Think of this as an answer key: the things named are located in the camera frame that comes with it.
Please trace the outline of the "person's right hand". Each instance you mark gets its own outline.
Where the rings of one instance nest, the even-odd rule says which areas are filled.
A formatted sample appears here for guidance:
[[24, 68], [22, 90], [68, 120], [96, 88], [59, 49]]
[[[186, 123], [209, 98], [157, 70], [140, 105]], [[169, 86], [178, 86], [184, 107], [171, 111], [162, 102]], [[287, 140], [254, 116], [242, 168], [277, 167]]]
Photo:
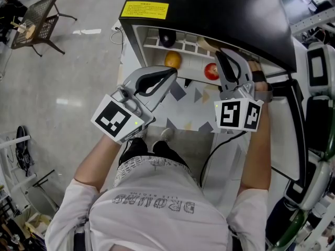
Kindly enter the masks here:
[[261, 65], [256, 60], [248, 61], [249, 68], [252, 73], [254, 82], [254, 98], [265, 103], [270, 103], [273, 99], [273, 88], [266, 81], [265, 74], [262, 71]]

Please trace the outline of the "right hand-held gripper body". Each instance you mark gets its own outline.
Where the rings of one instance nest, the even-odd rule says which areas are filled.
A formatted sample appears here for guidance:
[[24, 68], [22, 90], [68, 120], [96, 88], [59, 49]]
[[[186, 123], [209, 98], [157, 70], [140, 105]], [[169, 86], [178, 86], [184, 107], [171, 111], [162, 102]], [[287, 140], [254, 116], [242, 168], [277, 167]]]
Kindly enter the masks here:
[[248, 81], [230, 91], [225, 99], [214, 102], [217, 127], [255, 132], [263, 101], [255, 100], [255, 86]]

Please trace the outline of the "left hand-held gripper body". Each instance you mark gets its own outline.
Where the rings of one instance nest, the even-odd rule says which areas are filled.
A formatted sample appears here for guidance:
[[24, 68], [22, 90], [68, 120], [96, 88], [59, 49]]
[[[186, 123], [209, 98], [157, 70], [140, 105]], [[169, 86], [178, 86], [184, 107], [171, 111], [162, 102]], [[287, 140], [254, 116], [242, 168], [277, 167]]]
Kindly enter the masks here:
[[124, 143], [155, 122], [152, 112], [124, 85], [106, 94], [91, 123], [117, 143]]

